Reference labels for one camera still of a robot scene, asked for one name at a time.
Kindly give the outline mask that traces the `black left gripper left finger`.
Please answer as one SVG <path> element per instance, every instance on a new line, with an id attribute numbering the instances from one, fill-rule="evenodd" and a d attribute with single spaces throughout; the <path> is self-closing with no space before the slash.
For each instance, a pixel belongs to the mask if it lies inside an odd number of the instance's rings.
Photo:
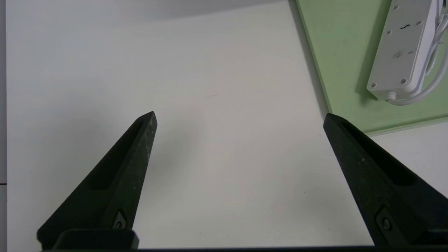
<path id="1" fill-rule="evenodd" d="M 141 190 L 157 129 L 153 111 L 137 118 L 38 229 L 43 250 L 132 250 Z"/>

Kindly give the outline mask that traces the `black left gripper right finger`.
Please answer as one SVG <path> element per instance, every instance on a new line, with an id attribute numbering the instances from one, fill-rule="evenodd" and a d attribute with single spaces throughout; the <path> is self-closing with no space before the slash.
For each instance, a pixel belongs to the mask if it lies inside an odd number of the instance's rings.
<path id="1" fill-rule="evenodd" d="M 448 200 L 346 119 L 323 129 L 377 247 L 447 247 Z"/>

